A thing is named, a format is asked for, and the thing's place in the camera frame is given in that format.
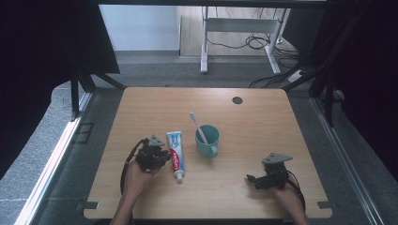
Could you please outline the white desk frame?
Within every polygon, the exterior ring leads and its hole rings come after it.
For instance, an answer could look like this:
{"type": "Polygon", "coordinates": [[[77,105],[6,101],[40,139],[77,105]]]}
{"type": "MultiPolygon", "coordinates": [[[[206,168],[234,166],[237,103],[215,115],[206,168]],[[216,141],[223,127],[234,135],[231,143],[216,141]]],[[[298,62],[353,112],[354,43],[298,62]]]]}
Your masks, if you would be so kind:
{"type": "Polygon", "coordinates": [[[287,9],[283,8],[277,19],[232,19],[232,18],[209,18],[208,7],[202,7],[203,39],[201,46],[200,71],[207,74],[207,34],[214,32],[226,33],[264,33],[269,34],[269,44],[264,47],[268,61],[275,75],[281,74],[274,49],[287,9]]]}

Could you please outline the white power strip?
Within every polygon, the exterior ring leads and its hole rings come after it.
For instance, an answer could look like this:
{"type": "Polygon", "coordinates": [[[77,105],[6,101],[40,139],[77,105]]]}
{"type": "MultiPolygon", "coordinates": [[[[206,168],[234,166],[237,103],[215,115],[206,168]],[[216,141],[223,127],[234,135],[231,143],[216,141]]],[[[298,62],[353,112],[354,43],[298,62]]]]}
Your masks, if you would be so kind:
{"type": "Polygon", "coordinates": [[[288,78],[288,81],[290,82],[290,83],[293,83],[293,82],[295,82],[296,80],[298,80],[299,78],[301,78],[303,75],[305,75],[306,74],[306,72],[304,71],[304,70],[301,70],[301,69],[299,69],[299,70],[297,70],[296,72],[294,72],[289,78],[288,78]]]}

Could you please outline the black curtain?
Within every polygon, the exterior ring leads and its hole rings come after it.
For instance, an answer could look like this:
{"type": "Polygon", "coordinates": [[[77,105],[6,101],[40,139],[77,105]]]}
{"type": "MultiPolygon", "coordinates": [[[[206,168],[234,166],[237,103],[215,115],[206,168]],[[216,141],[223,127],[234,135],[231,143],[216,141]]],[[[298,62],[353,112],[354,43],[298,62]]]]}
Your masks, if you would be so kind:
{"type": "Polygon", "coordinates": [[[343,92],[342,110],[398,179],[398,0],[327,0],[295,20],[295,30],[319,29],[314,50],[301,59],[315,67],[310,87],[343,92]]]}
{"type": "Polygon", "coordinates": [[[46,113],[52,92],[79,73],[117,73],[92,0],[0,0],[0,179],[46,113]]]}

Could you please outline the person's right hand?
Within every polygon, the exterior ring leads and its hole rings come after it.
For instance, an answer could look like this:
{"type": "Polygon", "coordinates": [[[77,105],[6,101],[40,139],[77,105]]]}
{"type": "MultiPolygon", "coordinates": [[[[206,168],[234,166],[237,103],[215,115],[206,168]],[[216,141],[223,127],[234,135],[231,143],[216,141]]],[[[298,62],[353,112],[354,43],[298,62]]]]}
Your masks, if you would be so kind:
{"type": "Polygon", "coordinates": [[[270,192],[286,212],[296,212],[302,209],[299,195],[288,183],[282,189],[272,187],[270,192]]]}

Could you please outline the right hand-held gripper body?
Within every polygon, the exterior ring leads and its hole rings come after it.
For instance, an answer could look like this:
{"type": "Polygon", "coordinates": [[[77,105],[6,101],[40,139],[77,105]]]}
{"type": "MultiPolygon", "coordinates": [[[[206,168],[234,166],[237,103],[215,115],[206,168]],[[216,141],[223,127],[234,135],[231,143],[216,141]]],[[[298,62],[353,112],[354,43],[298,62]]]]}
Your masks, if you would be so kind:
{"type": "Polygon", "coordinates": [[[286,155],[270,153],[263,159],[266,172],[265,188],[282,189],[288,180],[288,171],[284,163],[293,158],[286,155]]]}

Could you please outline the teal cup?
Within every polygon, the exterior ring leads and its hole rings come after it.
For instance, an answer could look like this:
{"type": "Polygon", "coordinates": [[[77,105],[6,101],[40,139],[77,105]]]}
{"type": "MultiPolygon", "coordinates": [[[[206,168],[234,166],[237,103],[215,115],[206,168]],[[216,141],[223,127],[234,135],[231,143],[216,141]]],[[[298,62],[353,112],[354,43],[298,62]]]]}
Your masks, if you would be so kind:
{"type": "Polygon", "coordinates": [[[195,132],[198,153],[204,158],[215,158],[219,154],[220,132],[212,125],[202,125],[200,129],[195,132]]]}

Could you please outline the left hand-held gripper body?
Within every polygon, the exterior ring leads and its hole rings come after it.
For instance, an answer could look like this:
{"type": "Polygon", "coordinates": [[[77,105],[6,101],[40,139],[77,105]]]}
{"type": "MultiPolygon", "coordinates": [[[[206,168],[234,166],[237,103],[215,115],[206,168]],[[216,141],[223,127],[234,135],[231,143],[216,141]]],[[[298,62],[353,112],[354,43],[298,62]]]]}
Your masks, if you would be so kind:
{"type": "Polygon", "coordinates": [[[165,157],[160,156],[161,148],[164,146],[164,143],[155,135],[151,135],[149,138],[139,141],[139,144],[142,145],[142,148],[138,151],[135,160],[139,164],[141,170],[146,172],[161,168],[159,159],[165,157]]]}

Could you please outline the pink toothbrush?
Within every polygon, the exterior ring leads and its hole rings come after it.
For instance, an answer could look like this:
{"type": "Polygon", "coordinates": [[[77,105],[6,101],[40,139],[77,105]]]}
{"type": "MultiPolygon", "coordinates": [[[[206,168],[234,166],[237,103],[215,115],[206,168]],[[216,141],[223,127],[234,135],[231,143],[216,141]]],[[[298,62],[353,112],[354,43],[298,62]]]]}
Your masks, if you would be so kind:
{"type": "Polygon", "coordinates": [[[198,130],[198,132],[199,132],[199,134],[200,134],[200,136],[201,136],[203,142],[204,142],[205,144],[208,144],[207,138],[206,138],[206,136],[205,136],[203,130],[201,129],[201,127],[199,126],[199,124],[198,124],[198,122],[197,122],[197,120],[196,120],[196,115],[195,115],[195,113],[194,113],[194,112],[190,112],[190,117],[191,117],[191,120],[192,120],[192,121],[194,122],[194,124],[196,125],[196,128],[197,128],[197,130],[198,130]]]}

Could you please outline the person's left hand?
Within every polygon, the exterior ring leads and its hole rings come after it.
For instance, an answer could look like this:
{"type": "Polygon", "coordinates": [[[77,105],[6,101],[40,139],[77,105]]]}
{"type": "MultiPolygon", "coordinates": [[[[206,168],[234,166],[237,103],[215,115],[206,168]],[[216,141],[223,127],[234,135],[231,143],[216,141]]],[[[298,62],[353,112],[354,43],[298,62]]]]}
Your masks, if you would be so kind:
{"type": "Polygon", "coordinates": [[[140,165],[133,160],[129,164],[125,176],[123,196],[131,203],[136,201],[159,171],[159,169],[143,171],[140,165]]]}

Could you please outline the white toothpaste tube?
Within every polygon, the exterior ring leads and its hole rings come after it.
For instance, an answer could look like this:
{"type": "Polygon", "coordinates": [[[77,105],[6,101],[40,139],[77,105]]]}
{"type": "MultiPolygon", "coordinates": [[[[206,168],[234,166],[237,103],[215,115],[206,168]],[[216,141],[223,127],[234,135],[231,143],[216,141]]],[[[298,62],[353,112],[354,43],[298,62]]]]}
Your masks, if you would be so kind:
{"type": "Polygon", "coordinates": [[[166,133],[171,161],[173,164],[173,173],[178,183],[181,183],[185,174],[185,164],[182,151],[181,132],[173,131],[166,133]]]}

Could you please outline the aluminium rail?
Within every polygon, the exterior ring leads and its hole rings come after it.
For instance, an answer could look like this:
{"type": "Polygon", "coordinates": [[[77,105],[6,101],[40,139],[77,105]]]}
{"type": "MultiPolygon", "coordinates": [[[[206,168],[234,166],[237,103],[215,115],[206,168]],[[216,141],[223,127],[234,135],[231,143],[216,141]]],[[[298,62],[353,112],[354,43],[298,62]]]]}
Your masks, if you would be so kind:
{"type": "Polygon", "coordinates": [[[45,193],[54,178],[56,170],[71,143],[74,133],[82,122],[84,111],[86,110],[91,98],[92,94],[84,93],[78,101],[78,110],[80,111],[79,115],[74,120],[67,123],[14,225],[30,225],[33,221],[45,193]]]}
{"type": "Polygon", "coordinates": [[[326,119],[325,110],[322,107],[321,101],[317,98],[312,98],[311,102],[316,110],[316,114],[322,124],[322,127],[326,131],[333,151],[340,161],[340,164],[344,169],[347,179],[351,187],[353,188],[357,199],[360,202],[360,206],[365,216],[369,220],[370,225],[385,225],[382,217],[379,214],[379,211],[377,210],[377,207],[375,206],[374,200],[372,199],[368,189],[361,181],[357,170],[355,169],[351,159],[346,153],[343,143],[338,136],[335,128],[326,119]]]}

